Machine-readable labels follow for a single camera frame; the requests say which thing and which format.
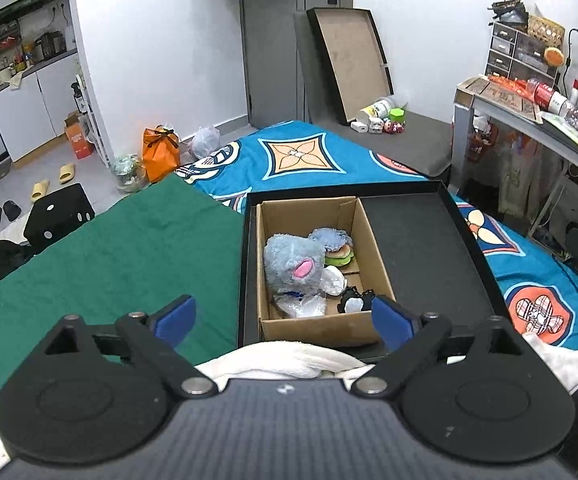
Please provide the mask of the white soft bundle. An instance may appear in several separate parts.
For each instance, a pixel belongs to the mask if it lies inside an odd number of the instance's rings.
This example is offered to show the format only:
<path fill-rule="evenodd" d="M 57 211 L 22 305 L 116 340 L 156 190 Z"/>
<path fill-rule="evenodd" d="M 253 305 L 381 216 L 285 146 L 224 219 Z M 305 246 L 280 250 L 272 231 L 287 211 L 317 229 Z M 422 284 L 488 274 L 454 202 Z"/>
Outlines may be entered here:
<path fill-rule="evenodd" d="M 325 266 L 322 270 L 319 290 L 331 297 L 339 297 L 347 288 L 345 275 L 336 266 Z"/>

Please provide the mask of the brown cardboard box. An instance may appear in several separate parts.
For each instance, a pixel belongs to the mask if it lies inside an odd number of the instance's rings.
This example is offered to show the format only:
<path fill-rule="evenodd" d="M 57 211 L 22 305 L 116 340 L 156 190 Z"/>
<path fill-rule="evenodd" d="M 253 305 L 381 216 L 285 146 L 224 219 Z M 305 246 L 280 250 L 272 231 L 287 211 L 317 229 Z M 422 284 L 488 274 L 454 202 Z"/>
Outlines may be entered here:
<path fill-rule="evenodd" d="M 252 234 L 263 339 L 330 348 L 379 341 L 370 301 L 394 292 L 359 198 L 264 200 L 254 207 Z"/>

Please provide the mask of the clear bubble wrap bag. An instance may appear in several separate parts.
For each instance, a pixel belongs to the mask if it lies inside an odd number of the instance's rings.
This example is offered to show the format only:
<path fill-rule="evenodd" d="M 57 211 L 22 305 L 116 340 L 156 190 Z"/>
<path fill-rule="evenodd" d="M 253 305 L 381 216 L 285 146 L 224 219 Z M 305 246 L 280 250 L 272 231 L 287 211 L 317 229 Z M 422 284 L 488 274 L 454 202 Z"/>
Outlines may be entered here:
<path fill-rule="evenodd" d="M 298 292 L 275 295 L 274 304 L 288 318 L 319 318 L 326 314 L 327 307 L 325 297 Z"/>

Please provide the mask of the blue-grey patterned cloth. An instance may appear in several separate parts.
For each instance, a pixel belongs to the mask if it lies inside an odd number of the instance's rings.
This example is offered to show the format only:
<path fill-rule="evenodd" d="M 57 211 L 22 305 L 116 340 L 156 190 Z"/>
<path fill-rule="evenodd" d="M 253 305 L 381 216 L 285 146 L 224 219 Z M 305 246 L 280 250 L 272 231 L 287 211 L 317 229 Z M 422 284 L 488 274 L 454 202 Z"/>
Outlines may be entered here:
<path fill-rule="evenodd" d="M 314 229 L 307 238 L 321 244 L 325 252 L 339 252 L 344 246 L 353 246 L 352 238 L 346 231 L 340 229 Z"/>

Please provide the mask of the grey fluffy plush toy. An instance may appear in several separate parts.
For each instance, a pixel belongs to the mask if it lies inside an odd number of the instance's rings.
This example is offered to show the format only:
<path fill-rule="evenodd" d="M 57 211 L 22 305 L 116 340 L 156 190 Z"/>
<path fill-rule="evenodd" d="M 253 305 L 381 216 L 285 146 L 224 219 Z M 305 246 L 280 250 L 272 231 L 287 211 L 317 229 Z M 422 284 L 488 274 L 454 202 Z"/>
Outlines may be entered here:
<path fill-rule="evenodd" d="M 325 248 L 306 237 L 275 234 L 266 242 L 263 262 L 266 285 L 272 294 L 311 295 L 319 290 Z"/>

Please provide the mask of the blue patterned blanket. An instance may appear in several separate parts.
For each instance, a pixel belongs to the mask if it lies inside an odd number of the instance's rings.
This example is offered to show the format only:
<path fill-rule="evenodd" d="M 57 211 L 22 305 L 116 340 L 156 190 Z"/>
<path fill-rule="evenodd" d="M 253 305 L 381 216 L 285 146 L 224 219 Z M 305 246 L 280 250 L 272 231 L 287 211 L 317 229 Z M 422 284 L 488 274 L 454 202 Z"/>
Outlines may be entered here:
<path fill-rule="evenodd" d="M 395 159 L 306 122 L 264 128 L 176 174 L 238 212 L 251 192 L 422 178 Z M 456 204 L 511 309 L 514 327 L 546 344 L 578 350 L 578 276 L 481 209 L 464 200 Z"/>

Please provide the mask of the black shallow tray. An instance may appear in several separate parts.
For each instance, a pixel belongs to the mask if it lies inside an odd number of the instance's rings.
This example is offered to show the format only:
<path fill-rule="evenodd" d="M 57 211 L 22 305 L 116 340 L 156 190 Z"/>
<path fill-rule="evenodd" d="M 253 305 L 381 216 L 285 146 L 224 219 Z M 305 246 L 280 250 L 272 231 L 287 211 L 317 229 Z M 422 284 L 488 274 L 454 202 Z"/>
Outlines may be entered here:
<path fill-rule="evenodd" d="M 408 311 L 438 312 L 460 328 L 491 315 L 508 318 L 490 266 L 440 181 L 363 183 L 254 192 L 246 203 L 238 344 L 289 339 L 351 353 L 366 363 L 385 355 L 369 313 L 286 320 L 270 302 L 262 252 L 277 233 L 305 236 L 321 226 L 354 242 L 344 268 L 350 284 L 396 300 Z"/>

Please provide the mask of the green cloth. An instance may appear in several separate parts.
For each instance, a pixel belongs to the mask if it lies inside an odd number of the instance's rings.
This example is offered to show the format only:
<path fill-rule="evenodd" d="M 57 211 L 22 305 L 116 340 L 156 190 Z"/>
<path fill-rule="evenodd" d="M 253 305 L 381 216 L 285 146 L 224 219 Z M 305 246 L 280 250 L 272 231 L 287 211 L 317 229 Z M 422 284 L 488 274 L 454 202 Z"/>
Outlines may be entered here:
<path fill-rule="evenodd" d="M 178 352 L 201 364 L 234 350 L 243 220 L 171 176 L 31 258 L 0 281 L 0 387 L 62 316 L 111 324 L 182 295 L 197 321 Z"/>

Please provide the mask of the hamburger plush toy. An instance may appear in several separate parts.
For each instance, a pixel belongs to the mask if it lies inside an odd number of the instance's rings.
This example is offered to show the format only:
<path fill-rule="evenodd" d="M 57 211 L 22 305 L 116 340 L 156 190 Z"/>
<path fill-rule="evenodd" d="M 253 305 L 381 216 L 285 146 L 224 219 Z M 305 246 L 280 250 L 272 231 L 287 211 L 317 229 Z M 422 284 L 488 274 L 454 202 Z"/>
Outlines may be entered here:
<path fill-rule="evenodd" d="M 350 244 L 344 244 L 335 252 L 325 253 L 325 265 L 343 268 L 348 266 L 354 258 L 353 247 Z"/>

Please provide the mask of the grey desk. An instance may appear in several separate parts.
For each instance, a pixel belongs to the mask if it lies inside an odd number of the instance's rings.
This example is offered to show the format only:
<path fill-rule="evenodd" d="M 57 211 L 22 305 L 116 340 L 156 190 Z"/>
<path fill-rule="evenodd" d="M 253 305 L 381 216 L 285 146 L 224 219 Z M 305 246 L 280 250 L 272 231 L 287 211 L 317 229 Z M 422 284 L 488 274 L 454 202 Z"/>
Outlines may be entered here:
<path fill-rule="evenodd" d="M 555 126 L 549 125 L 548 122 L 536 122 L 531 118 L 523 117 L 514 110 L 483 96 L 482 91 L 489 82 L 484 76 L 475 76 L 460 82 L 456 87 L 450 192 L 459 194 L 467 179 L 464 163 L 467 160 L 469 138 L 476 110 L 528 136 L 578 167 L 578 145 L 573 140 Z"/>

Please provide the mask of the black dice stool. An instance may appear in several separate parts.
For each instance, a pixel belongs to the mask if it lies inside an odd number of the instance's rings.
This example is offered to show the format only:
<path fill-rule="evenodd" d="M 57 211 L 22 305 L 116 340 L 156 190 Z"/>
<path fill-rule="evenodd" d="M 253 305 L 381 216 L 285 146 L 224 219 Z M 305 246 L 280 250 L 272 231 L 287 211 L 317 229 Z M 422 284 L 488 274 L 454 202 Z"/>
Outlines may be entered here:
<path fill-rule="evenodd" d="M 35 255 L 95 218 L 95 211 L 79 183 L 54 191 L 34 203 L 24 237 Z"/>

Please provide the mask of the orange gift bag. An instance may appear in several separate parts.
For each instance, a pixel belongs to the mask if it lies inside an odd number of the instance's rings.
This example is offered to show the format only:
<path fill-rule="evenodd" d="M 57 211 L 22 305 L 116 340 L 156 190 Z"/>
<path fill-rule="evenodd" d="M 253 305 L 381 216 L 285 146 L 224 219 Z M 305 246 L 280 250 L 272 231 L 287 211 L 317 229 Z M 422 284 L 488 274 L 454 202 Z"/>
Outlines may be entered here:
<path fill-rule="evenodd" d="M 180 166 L 180 141 L 171 128 L 158 125 L 144 130 L 142 162 L 150 183 L 156 183 Z"/>

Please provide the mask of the yellow slipper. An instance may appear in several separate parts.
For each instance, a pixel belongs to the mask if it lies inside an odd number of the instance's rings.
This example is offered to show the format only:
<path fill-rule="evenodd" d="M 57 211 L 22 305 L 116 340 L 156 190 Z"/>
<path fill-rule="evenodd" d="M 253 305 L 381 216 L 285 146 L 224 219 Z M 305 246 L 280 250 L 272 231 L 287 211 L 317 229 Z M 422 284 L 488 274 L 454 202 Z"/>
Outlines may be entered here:
<path fill-rule="evenodd" d="M 75 177 L 75 165 L 70 162 L 69 164 L 63 165 L 59 170 L 59 182 L 61 185 L 67 184 L 72 181 Z"/>
<path fill-rule="evenodd" d="M 33 204 L 36 203 L 38 200 L 40 200 L 41 198 L 43 198 L 47 194 L 47 192 L 49 190 L 49 185 L 50 185 L 50 181 L 48 179 L 41 180 L 39 182 L 36 182 L 33 185 L 31 196 L 30 196 L 30 200 Z"/>

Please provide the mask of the white plastic bag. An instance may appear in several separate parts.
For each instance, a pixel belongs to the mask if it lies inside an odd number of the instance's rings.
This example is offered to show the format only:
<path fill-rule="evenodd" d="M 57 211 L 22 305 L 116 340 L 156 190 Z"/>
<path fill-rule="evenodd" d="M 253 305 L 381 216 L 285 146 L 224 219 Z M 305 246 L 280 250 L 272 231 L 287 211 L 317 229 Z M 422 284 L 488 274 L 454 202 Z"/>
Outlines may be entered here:
<path fill-rule="evenodd" d="M 214 126 L 202 127 L 193 136 L 189 144 L 194 159 L 208 157 L 220 148 L 220 132 Z"/>

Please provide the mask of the grey drawer organizer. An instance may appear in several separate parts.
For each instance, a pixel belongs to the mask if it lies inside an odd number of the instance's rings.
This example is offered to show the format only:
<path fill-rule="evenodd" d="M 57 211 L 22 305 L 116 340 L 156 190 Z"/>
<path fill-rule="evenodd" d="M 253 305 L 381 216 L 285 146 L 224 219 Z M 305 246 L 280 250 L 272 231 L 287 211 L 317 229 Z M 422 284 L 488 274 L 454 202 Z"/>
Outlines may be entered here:
<path fill-rule="evenodd" d="M 496 22 L 492 24 L 490 48 L 485 65 L 486 76 L 510 80 L 538 79 L 553 86 L 564 63 L 564 29 L 557 24 L 528 26 L 528 31 Z"/>

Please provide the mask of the green round container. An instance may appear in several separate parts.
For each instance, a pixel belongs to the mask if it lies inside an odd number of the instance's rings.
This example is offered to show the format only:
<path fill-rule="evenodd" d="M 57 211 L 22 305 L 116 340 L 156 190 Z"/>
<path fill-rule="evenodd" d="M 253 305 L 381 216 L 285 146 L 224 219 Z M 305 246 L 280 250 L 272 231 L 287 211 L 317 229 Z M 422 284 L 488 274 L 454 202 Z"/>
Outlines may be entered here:
<path fill-rule="evenodd" d="M 389 120 L 391 122 L 403 124 L 406 120 L 406 112 L 399 107 L 391 108 L 389 111 Z"/>

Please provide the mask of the white plastic bottle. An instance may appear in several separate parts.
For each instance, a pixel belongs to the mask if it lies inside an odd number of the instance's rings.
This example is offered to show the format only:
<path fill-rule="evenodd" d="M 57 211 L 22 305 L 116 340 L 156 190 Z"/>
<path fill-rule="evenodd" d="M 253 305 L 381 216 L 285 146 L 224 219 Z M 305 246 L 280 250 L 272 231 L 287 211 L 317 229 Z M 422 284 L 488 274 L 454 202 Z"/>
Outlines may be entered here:
<path fill-rule="evenodd" d="M 389 117 L 389 112 L 396 107 L 394 96 L 384 96 L 376 102 L 363 107 L 356 115 L 359 122 L 369 122 L 370 118 L 385 119 Z"/>

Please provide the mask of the orange carton box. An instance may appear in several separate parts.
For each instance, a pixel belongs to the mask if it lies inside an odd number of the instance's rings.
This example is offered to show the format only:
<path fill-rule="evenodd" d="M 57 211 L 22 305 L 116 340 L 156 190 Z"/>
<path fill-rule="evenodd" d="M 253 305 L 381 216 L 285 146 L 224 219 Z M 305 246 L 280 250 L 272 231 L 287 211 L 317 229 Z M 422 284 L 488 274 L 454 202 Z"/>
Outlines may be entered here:
<path fill-rule="evenodd" d="M 75 157 L 83 159 L 90 156 L 94 152 L 94 144 L 87 139 L 85 128 L 80 123 L 80 114 L 77 112 L 68 114 L 64 124 L 64 133 L 71 144 Z"/>

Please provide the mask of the white towel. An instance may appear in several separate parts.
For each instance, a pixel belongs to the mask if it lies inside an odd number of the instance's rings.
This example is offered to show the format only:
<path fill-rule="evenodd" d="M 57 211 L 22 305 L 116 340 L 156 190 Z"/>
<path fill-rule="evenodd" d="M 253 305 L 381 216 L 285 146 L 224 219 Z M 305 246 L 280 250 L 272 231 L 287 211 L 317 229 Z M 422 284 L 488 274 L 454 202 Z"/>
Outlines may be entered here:
<path fill-rule="evenodd" d="M 569 393 L 578 390 L 578 350 L 551 346 L 533 334 L 525 341 L 549 366 Z M 372 369 L 344 352 L 296 341 L 268 341 L 250 344 L 219 358 L 199 364 L 197 369 L 216 382 L 219 389 L 232 378 L 265 380 L 339 378 L 349 386 Z M 0 440 L 0 468 L 10 462 Z"/>

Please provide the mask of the leaning brown board frame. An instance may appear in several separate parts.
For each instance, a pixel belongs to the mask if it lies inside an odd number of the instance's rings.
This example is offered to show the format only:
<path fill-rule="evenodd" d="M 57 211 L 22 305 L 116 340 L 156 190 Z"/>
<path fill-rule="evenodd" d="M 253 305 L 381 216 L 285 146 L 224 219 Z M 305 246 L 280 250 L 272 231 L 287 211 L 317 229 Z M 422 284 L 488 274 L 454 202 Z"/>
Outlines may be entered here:
<path fill-rule="evenodd" d="M 392 96 L 388 60 L 370 11 L 327 6 L 307 10 L 306 18 L 340 124 L 349 125 L 360 110 Z"/>

